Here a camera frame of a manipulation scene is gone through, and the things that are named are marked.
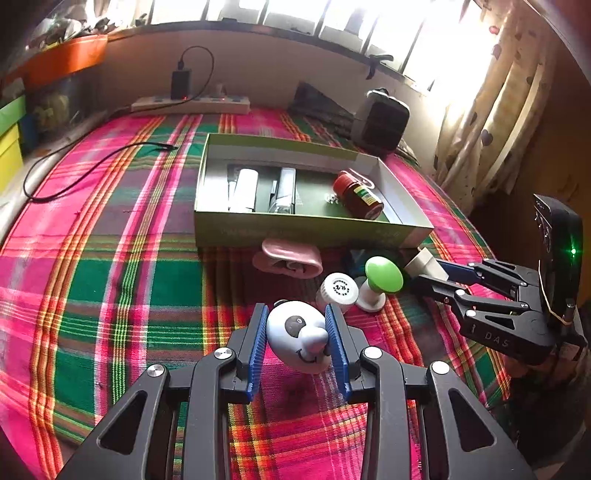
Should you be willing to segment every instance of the robotic arm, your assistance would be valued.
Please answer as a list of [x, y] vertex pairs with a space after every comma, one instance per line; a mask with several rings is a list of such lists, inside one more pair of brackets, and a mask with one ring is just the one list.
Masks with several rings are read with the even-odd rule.
[[[551, 353], [578, 360], [587, 347], [576, 315], [583, 227], [581, 218], [556, 199], [534, 195], [535, 219], [544, 251], [538, 270], [484, 259], [467, 266], [438, 260], [447, 281], [419, 275], [412, 291], [449, 304], [460, 333], [527, 365], [539, 365]], [[465, 286], [480, 284], [507, 300], [470, 295]]]
[[[228, 404], [258, 390], [268, 309], [257, 304], [248, 328], [198, 363], [152, 365], [138, 378], [58, 474], [57, 480], [169, 480], [178, 411], [188, 401], [183, 480], [229, 480]], [[535, 480], [509, 437], [444, 362], [399, 363], [369, 346], [335, 304], [326, 327], [340, 392], [369, 405], [363, 480], [410, 480], [407, 400], [417, 402], [424, 480]]]

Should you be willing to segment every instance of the yellow box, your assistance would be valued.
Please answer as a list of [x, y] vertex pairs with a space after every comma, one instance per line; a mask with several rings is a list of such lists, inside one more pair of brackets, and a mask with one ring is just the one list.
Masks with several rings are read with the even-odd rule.
[[14, 124], [0, 137], [0, 193], [22, 167], [21, 146], [18, 144], [18, 125]]

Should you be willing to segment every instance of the floral curtain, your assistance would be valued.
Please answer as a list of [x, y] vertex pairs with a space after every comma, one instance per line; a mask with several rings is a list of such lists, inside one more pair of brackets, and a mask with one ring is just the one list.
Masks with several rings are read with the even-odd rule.
[[558, 39], [522, 0], [481, 0], [479, 18], [461, 28], [444, 86], [436, 182], [466, 214], [486, 194], [510, 193], [544, 109]]

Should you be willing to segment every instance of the panda face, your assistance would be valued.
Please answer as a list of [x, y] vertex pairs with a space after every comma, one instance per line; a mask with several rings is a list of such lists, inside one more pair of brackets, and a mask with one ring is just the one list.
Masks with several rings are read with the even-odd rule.
[[271, 310], [267, 341], [277, 358], [294, 370], [318, 374], [330, 366], [324, 316], [302, 301], [287, 301]]

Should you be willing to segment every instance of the blue gripper pad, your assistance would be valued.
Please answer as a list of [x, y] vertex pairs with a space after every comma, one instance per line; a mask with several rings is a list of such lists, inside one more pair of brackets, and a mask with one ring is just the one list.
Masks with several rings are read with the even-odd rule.
[[351, 396], [351, 383], [349, 381], [349, 362], [345, 354], [345, 348], [341, 341], [339, 328], [337, 327], [335, 314], [330, 305], [326, 306], [324, 311], [324, 324], [329, 334], [330, 357], [332, 358], [333, 368], [337, 386], [345, 401], [349, 401]]
[[265, 305], [261, 312], [256, 337], [252, 347], [251, 356], [248, 359], [248, 386], [246, 394], [252, 401], [258, 393], [261, 386], [262, 361], [265, 358], [265, 347], [267, 346], [267, 317], [269, 316], [269, 307]]

